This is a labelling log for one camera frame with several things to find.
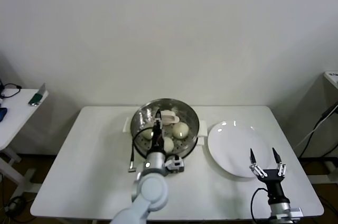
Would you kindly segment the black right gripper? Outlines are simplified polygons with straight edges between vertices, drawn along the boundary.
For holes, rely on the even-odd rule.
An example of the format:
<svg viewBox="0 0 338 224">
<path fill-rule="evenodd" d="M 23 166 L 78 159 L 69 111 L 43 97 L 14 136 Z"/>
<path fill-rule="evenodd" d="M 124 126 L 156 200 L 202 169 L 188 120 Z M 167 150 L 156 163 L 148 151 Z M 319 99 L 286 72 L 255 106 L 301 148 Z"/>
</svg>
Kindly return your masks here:
<svg viewBox="0 0 338 224">
<path fill-rule="evenodd" d="M 256 157 L 252 148 L 250 149 L 250 162 L 249 166 L 252 173 L 258 177 L 258 180 L 266 185 L 269 201 L 285 201 L 285 195 L 281 182 L 286 174 L 286 164 L 282 162 L 280 155 L 273 148 L 273 155 L 277 163 L 277 169 L 263 170 L 258 166 Z"/>
</svg>

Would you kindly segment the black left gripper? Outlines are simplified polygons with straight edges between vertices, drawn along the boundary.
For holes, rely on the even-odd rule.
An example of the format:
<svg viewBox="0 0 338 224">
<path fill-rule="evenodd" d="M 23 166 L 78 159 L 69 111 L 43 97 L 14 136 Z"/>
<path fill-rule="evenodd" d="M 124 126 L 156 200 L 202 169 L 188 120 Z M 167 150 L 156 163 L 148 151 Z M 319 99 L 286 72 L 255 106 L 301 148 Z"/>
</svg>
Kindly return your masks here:
<svg viewBox="0 0 338 224">
<path fill-rule="evenodd" d="M 162 127 L 162 114 L 160 108 L 155 113 L 154 125 L 156 127 L 153 128 L 152 152 L 165 153 L 162 130 L 159 128 Z"/>
</svg>

